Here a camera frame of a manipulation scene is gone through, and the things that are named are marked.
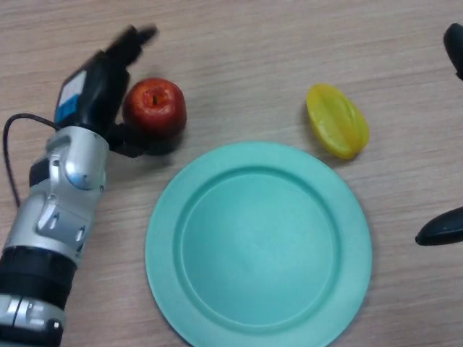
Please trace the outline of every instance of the wooden table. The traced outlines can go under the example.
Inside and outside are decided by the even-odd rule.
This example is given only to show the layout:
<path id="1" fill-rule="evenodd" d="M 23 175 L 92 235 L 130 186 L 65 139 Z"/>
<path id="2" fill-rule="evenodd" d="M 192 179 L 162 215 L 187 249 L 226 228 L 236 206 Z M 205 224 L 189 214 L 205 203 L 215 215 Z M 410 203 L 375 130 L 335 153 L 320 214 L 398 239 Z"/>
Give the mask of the wooden table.
<path id="1" fill-rule="evenodd" d="M 463 246 L 414 242 L 427 220 L 463 205 L 463 83 L 442 45 L 461 19 L 460 0 L 3 0 L 2 123 L 21 111 L 51 119 L 64 78 L 131 23 L 155 22 L 161 31 L 131 68 L 132 81 L 165 77 L 187 99 L 187 138 L 170 160 L 110 155 L 110 185 L 75 277 L 63 346 L 185 346 L 148 288 L 148 219 L 181 168 L 240 140 L 308 151 L 365 208 L 373 279 L 335 346 L 461 346 Z M 316 82 L 338 85 L 366 115 L 370 144 L 352 162 L 332 158 L 307 130 L 305 93 Z M 13 126 L 23 197 L 50 135 L 30 121 Z M 4 175 L 0 188 L 3 243 L 16 210 Z"/>

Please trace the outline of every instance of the robotic hand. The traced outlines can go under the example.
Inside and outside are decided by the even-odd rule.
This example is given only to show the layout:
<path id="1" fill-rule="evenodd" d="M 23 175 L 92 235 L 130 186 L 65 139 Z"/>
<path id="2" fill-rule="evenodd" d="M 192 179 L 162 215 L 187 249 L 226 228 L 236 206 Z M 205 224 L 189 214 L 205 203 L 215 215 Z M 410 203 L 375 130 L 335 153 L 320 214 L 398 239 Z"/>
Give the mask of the robotic hand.
<path id="1" fill-rule="evenodd" d="M 106 185 L 108 152 L 135 157 L 145 143 L 114 119 L 129 83 L 127 67 L 155 34 L 129 27 L 63 84 L 46 154 L 30 168 L 30 195 L 20 205 L 0 258 L 0 346 L 59 346 L 64 307 L 95 208 Z M 13 116 L 5 126 L 7 132 Z M 8 174 L 19 206 L 20 201 Z"/>

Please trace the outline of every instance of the plate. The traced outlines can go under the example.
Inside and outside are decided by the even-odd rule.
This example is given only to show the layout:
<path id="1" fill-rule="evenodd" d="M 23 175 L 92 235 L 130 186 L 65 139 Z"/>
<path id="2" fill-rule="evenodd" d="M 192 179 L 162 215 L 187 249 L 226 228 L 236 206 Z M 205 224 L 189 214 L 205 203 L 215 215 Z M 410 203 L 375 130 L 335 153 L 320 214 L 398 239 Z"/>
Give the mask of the plate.
<path id="1" fill-rule="evenodd" d="M 240 142 L 170 182 L 145 261 L 164 317 L 194 347 L 321 347 L 359 310 L 372 249 L 359 202 L 328 166 Z"/>

